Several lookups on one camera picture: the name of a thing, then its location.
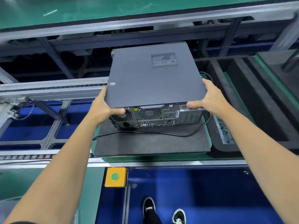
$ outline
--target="shoe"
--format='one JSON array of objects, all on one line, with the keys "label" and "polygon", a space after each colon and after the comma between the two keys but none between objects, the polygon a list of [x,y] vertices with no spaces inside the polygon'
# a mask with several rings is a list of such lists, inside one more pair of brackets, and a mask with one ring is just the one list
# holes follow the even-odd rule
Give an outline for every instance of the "shoe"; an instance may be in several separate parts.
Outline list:
[{"label": "shoe", "polygon": [[186,215],[182,209],[177,209],[172,216],[173,224],[186,224]]},{"label": "shoe", "polygon": [[145,212],[147,212],[149,209],[154,209],[154,211],[156,211],[154,200],[151,197],[147,197],[143,201],[143,217]]}]

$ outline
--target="green button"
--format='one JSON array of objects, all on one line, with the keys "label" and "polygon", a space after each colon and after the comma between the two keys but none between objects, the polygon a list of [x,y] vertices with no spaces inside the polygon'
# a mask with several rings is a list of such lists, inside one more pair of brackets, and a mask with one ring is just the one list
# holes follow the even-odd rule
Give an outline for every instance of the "green button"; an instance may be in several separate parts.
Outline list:
[{"label": "green button", "polygon": [[113,181],[117,180],[117,179],[118,179],[118,173],[113,173],[113,174],[111,175],[111,179],[112,179]]}]

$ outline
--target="white sole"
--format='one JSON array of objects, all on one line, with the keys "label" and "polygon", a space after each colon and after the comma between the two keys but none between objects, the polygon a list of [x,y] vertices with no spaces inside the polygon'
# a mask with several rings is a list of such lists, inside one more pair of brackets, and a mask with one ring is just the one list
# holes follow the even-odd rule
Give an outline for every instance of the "white sole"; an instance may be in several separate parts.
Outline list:
[{"label": "white sole", "polygon": [[186,214],[185,214],[184,210],[181,209],[181,208],[176,209],[176,211],[175,211],[174,214],[172,215],[172,219],[174,219],[174,215],[175,215],[177,212],[179,212],[179,211],[181,211],[181,212],[184,214],[184,217],[185,217],[185,224],[186,224],[186,223],[187,223],[187,221],[186,221]]},{"label": "white sole", "polygon": [[156,206],[155,206],[155,202],[154,202],[154,200],[150,197],[150,196],[148,196],[147,198],[145,198],[144,199],[144,201],[143,201],[143,205],[142,205],[142,213],[143,213],[143,217],[144,217],[144,204],[145,204],[145,201],[147,200],[147,199],[150,199],[151,201],[152,201],[152,203],[153,203],[153,205],[154,205],[154,211],[156,211]]}]

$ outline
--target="computer tower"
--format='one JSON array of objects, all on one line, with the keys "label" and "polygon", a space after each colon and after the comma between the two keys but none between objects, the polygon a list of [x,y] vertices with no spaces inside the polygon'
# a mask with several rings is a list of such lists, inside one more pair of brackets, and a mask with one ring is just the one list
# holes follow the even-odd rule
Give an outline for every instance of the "computer tower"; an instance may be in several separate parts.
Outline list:
[{"label": "computer tower", "polygon": [[207,90],[185,42],[114,49],[105,101],[123,107],[110,121],[118,129],[198,123]]}]

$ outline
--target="finger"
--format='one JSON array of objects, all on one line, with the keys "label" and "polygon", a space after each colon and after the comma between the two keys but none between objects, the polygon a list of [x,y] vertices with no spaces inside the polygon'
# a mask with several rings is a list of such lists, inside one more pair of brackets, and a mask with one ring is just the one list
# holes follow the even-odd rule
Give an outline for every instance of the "finger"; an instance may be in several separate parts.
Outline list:
[{"label": "finger", "polygon": [[190,108],[202,107],[202,100],[201,101],[188,101],[187,107],[190,107]]},{"label": "finger", "polygon": [[105,97],[107,91],[107,86],[103,86],[101,92],[99,93],[99,96]]},{"label": "finger", "polygon": [[214,85],[210,80],[207,80],[207,79],[204,79],[204,78],[202,78],[202,82],[203,82],[204,85],[206,86],[207,90],[208,90],[209,88],[211,88],[211,86]]},{"label": "finger", "polygon": [[124,114],[126,111],[124,108],[111,108],[111,115],[121,115]]}]

